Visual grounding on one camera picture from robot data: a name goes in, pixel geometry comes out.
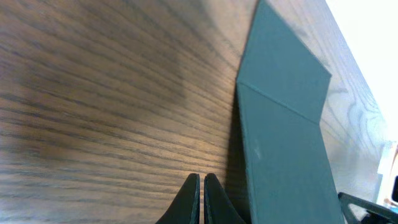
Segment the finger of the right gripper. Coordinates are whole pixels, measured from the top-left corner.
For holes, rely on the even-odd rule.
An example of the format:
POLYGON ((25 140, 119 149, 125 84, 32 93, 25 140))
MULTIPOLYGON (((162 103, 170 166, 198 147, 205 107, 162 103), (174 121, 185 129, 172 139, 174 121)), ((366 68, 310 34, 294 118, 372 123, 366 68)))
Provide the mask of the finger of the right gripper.
POLYGON ((341 210, 348 224, 397 224, 397 213, 388 208, 344 192, 338 193, 338 200, 340 201, 341 210), (358 220, 350 208, 350 205, 365 209, 366 215, 361 220, 358 220))

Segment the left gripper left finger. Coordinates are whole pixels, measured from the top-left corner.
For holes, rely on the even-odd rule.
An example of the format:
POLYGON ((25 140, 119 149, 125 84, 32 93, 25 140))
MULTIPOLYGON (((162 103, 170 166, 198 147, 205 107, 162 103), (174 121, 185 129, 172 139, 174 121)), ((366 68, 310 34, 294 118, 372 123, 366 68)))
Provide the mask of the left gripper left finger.
POLYGON ((189 174, 167 211, 156 224, 199 224, 200 176, 189 174))

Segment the dark green box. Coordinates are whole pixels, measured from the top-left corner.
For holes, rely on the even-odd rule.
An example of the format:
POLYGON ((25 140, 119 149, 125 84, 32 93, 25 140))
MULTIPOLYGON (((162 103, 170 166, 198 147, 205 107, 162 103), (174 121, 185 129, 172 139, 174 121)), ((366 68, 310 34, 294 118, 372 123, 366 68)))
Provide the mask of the dark green box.
POLYGON ((236 80, 253 223, 343 223, 320 129, 330 78, 259 1, 236 80))

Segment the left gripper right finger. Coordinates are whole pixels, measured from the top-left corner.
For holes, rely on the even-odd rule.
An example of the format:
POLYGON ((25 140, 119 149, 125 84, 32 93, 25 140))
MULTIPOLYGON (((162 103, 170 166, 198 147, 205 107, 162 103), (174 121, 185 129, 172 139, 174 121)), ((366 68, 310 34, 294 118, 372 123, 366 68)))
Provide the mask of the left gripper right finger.
POLYGON ((215 174, 204 179, 205 224, 245 224, 215 174))

